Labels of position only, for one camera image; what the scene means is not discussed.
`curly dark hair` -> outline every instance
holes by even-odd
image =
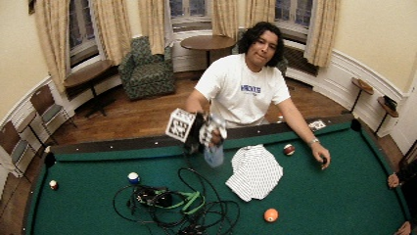
[[[268,67],[276,67],[278,63],[283,60],[284,56],[284,40],[282,37],[282,31],[278,26],[268,22],[259,22],[254,27],[243,34],[243,38],[239,40],[239,53],[248,53],[251,45],[260,39],[266,31],[271,31],[278,36],[278,45],[272,59],[268,61]]]

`side table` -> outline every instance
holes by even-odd
[[[90,90],[93,93],[93,101],[94,106],[91,108],[90,113],[87,114],[87,118],[98,111],[103,113],[106,116],[105,107],[115,102],[115,99],[101,101],[95,91],[97,78],[102,76],[110,69],[113,68],[113,63],[110,60],[99,61],[86,66],[77,72],[74,72],[66,79],[65,86],[66,88],[75,87],[82,84],[87,84],[90,86]]]
[[[370,95],[375,94],[375,88],[362,78],[352,77],[352,83],[360,88],[360,93],[358,94],[351,113],[354,113],[363,91],[366,91]]]
[[[232,48],[235,44],[234,38],[222,35],[199,35],[186,38],[182,41],[182,47],[191,50],[207,51],[208,67],[210,51]]]
[[[386,121],[387,118],[388,118],[388,115],[391,115],[394,118],[399,118],[399,117],[400,117],[399,112],[395,111],[395,110],[392,110],[391,107],[387,105],[387,101],[386,101],[386,99],[384,99],[383,96],[379,97],[379,103],[380,103],[380,105],[383,106],[384,110],[387,111],[387,114],[384,115],[383,121],[382,121],[380,126],[379,126],[379,128],[378,128],[378,130],[376,130],[376,135],[378,135],[378,133],[379,133],[379,131],[380,131],[380,128],[382,128],[382,126],[383,126],[384,121]]]

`wooden floor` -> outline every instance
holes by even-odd
[[[69,122],[54,134],[59,144],[134,138],[164,134],[171,112],[184,107],[186,99],[194,90],[199,72],[182,72],[176,74],[176,93],[146,100],[130,101],[123,88],[119,86],[105,93],[105,98],[115,98],[117,102],[106,108],[107,117],[98,113],[86,118],[89,104],[78,109],[75,122],[78,128]],[[334,100],[314,91],[312,87],[299,81],[287,79],[291,87],[291,96],[306,118],[339,116],[347,110]],[[270,122],[278,121],[278,109],[268,110]],[[380,138],[379,142],[388,154],[391,165],[398,169],[403,158],[402,152],[390,136]],[[35,178],[35,172],[42,162],[34,158],[27,176]],[[9,176],[3,198],[0,202],[0,235],[23,234],[23,219],[31,183],[25,178]]]

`white t-shirt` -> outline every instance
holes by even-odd
[[[215,61],[196,89],[211,102],[210,111],[227,120],[228,128],[262,124],[271,102],[279,104],[290,98],[280,70],[264,67],[252,72],[246,54]]]

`striped cloth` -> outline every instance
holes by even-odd
[[[283,167],[264,145],[242,148],[232,159],[234,175],[226,181],[238,196],[250,202],[263,199],[283,176]]]

